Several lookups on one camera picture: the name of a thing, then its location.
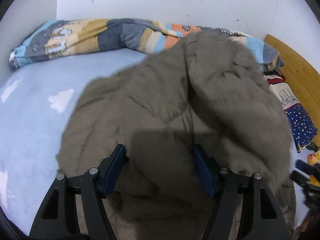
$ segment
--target navy blue star-patterned fabric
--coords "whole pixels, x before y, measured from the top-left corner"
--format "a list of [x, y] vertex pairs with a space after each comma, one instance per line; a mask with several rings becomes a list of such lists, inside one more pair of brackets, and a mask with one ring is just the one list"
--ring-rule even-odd
[[301, 104], [295, 104], [286, 109], [285, 112], [291, 126], [294, 143], [297, 151], [300, 152], [317, 135], [317, 128], [314, 127], [308, 113]]

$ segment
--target bed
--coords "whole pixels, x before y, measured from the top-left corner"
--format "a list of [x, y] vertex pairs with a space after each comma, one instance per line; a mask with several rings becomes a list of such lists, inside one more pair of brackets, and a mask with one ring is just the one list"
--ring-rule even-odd
[[[287, 62], [281, 47], [268, 39], [266, 43], [276, 48]], [[118, 49], [35, 62], [14, 72], [0, 89], [1, 207], [24, 233], [29, 233], [37, 209], [56, 176], [55, 155], [59, 151], [60, 136], [86, 84], [99, 76], [107, 77], [139, 63], [146, 57], [145, 53], [148, 51]], [[301, 85], [288, 83], [299, 97], [296, 88]], [[311, 118], [316, 119], [313, 116], [318, 112], [313, 113], [312, 109], [308, 105]], [[292, 145], [293, 167], [294, 160], [302, 156], [306, 158], [311, 151], [304, 148], [298, 153], [294, 143]], [[304, 197], [298, 187], [296, 195], [295, 224], [298, 225], [307, 208], [302, 203]]]

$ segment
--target metal screw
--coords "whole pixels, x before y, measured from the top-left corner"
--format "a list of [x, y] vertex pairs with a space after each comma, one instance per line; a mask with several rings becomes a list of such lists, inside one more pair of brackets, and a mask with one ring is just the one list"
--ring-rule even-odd
[[64, 179], [64, 174], [59, 174], [56, 179], [57, 180], [63, 180]]
[[255, 177], [256, 179], [262, 179], [262, 175], [261, 175], [260, 173], [255, 173], [255, 174], [254, 174], [254, 177]]
[[97, 168], [91, 168], [90, 170], [89, 170], [89, 173], [90, 174], [96, 174], [98, 172], [98, 169]]
[[220, 172], [221, 172], [222, 174], [227, 174], [227, 173], [229, 173], [229, 169], [226, 168], [226, 167], [222, 167], [222, 168], [220, 168]]

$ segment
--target folded blanket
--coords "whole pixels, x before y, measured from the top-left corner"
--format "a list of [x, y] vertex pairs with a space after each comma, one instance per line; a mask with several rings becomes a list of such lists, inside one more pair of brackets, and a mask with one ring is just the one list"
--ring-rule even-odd
[[171, 48], [190, 32], [201, 30], [211, 30], [244, 44], [264, 71], [277, 71], [284, 65], [278, 51], [245, 33], [141, 19], [48, 21], [11, 52], [9, 61], [16, 70], [32, 62], [124, 47], [151, 55]]
[[[57, 160], [62, 173], [76, 176], [124, 144], [129, 161], [104, 201], [117, 239], [195, 240], [214, 202], [202, 189], [193, 144], [233, 172], [261, 173], [292, 226], [294, 188], [285, 182], [291, 139], [280, 101], [249, 49], [201, 31], [136, 67], [90, 83]], [[238, 208], [230, 239], [236, 239], [240, 217]], [[82, 213], [79, 219], [84, 227]]]

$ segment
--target blue gripper pad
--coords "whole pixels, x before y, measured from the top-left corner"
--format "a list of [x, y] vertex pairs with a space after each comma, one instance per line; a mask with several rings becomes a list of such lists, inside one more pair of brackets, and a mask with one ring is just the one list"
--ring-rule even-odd
[[115, 188], [120, 171], [126, 159], [124, 145], [118, 144], [116, 149], [113, 151], [112, 155], [106, 159], [108, 161], [111, 161], [111, 165], [110, 162], [108, 162], [110, 168], [105, 174], [104, 185], [102, 189], [102, 194], [104, 196], [111, 194]]
[[206, 157], [203, 156], [205, 155], [205, 152], [202, 150], [200, 145], [196, 144], [192, 149], [192, 155], [205, 193], [210, 197], [214, 197], [216, 190], [213, 187], [214, 180], [212, 174], [207, 166], [206, 161], [204, 160], [204, 157]]

